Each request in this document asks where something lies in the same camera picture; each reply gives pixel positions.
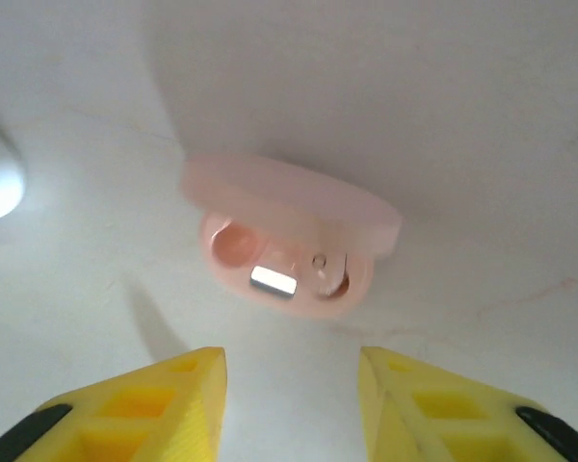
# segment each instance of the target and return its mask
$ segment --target open earbud case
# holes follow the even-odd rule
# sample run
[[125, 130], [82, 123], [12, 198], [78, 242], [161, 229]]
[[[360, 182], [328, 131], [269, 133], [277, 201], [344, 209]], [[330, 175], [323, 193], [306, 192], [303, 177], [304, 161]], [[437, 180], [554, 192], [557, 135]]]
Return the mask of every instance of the open earbud case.
[[234, 292], [311, 318], [356, 307], [374, 259], [392, 252], [402, 222], [365, 190], [265, 157], [192, 156], [182, 189], [207, 212], [200, 242], [216, 277]]

